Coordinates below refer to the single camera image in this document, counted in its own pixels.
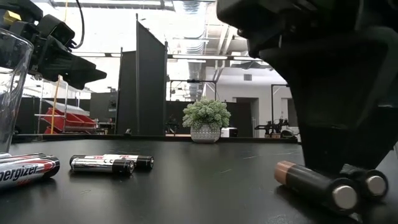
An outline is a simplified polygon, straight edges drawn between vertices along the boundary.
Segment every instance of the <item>copper-top battery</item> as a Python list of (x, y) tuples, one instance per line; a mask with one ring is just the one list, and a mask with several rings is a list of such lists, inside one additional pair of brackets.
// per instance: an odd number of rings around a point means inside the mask
[(358, 203), (352, 180), (331, 179), (292, 162), (282, 161), (276, 165), (275, 180), (337, 213), (353, 213)]

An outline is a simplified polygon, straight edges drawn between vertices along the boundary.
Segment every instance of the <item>aa battery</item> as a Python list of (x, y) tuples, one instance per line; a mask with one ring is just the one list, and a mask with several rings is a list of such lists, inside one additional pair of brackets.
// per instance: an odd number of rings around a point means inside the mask
[(33, 154), (24, 154), (24, 155), (18, 155), (18, 156), (9, 156), (9, 157), (3, 157), (0, 158), (0, 164), (11, 162), (11, 161), (17, 161), (21, 159), (32, 159), (32, 158), (40, 158), (40, 157), (46, 157), (47, 155), (44, 153), (33, 153)]
[(107, 172), (131, 175), (134, 170), (134, 162), (127, 159), (74, 158), (70, 163), (70, 167), (74, 172)]
[(388, 193), (388, 179), (378, 170), (366, 170), (346, 164), (341, 174), (355, 181), (361, 196), (368, 200), (380, 201)]
[(358, 203), (355, 183), (347, 178), (331, 179), (304, 166), (282, 161), (275, 179), (298, 194), (340, 214), (351, 214)]
[(11, 157), (11, 156), (12, 156), (12, 155), (11, 155), (10, 153), (6, 153), (6, 152), (0, 153), (0, 159), (7, 158), (7, 157)]
[(135, 155), (116, 155), (116, 154), (105, 154), (103, 156), (88, 156), (88, 155), (74, 155), (70, 158), (70, 162), (76, 158), (85, 159), (127, 159), (134, 162), (136, 169), (151, 170), (154, 167), (153, 156), (135, 156)]
[(0, 188), (24, 185), (37, 179), (47, 179), (60, 169), (55, 156), (31, 157), (0, 164)]

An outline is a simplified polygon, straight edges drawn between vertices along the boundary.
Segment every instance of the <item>black partition wall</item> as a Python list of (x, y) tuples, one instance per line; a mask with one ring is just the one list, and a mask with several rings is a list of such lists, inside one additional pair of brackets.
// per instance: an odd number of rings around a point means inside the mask
[(136, 52), (122, 52), (116, 110), (116, 134), (123, 134), (127, 129), (131, 129), (132, 134), (137, 134), (136, 72)]
[(137, 49), (122, 52), (116, 133), (165, 134), (167, 43), (137, 21)]
[(138, 134), (164, 135), (167, 46), (138, 21), (137, 58)]

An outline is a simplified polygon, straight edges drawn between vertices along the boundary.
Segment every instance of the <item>glass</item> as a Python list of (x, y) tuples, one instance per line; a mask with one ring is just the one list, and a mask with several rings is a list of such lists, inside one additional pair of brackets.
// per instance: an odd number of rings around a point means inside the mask
[(33, 45), (0, 29), (0, 152), (8, 152)]

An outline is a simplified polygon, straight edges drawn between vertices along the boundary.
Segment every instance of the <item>pole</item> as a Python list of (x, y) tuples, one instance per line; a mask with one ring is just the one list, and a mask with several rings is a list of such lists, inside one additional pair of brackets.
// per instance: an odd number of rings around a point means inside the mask
[[(43, 92), (44, 92), (44, 80), (42, 82), (42, 94), (40, 95), (39, 114), (42, 114)], [(39, 133), (40, 133), (40, 116), (37, 118), (37, 134)]]
[(172, 84), (173, 80), (170, 80), (170, 101), (172, 101)]
[(217, 82), (214, 82), (214, 86), (214, 100), (217, 100)]
[(122, 70), (122, 62), (123, 62), (123, 48), (120, 48), (120, 59), (119, 59), (119, 81), (118, 81), (118, 94), (117, 96), (117, 100), (116, 100), (116, 117), (114, 120), (114, 134), (117, 134), (118, 132), (118, 117), (119, 117), (119, 96), (120, 96), (120, 79), (121, 79), (121, 70)]
[(137, 127), (136, 128), (136, 135), (140, 135), (140, 120), (139, 118), (140, 116), (140, 111), (139, 111), (139, 106), (140, 106), (140, 98), (139, 98), (139, 87), (140, 87), (140, 83), (139, 83), (139, 47), (140, 43), (139, 43), (139, 21), (138, 21), (138, 13), (136, 14), (136, 44), (137, 44), (137, 49), (136, 49), (136, 124)]
[(274, 123), (274, 85), (271, 85), (271, 124)]
[(69, 84), (66, 83), (65, 89), (65, 107), (64, 107), (64, 114), (63, 114), (63, 132), (65, 132), (65, 125), (67, 124), (67, 109), (68, 109), (68, 89)]
[(60, 86), (60, 82), (61, 82), (61, 75), (58, 75), (57, 87), (55, 87), (54, 101), (52, 104), (53, 106), (52, 106), (52, 115), (51, 115), (51, 134), (54, 133), (54, 115), (55, 115), (55, 110), (57, 109), (55, 105), (57, 104), (58, 87)]
[(78, 92), (78, 93), (79, 93), (79, 95), (77, 97), (77, 107), (80, 108), (80, 92)]

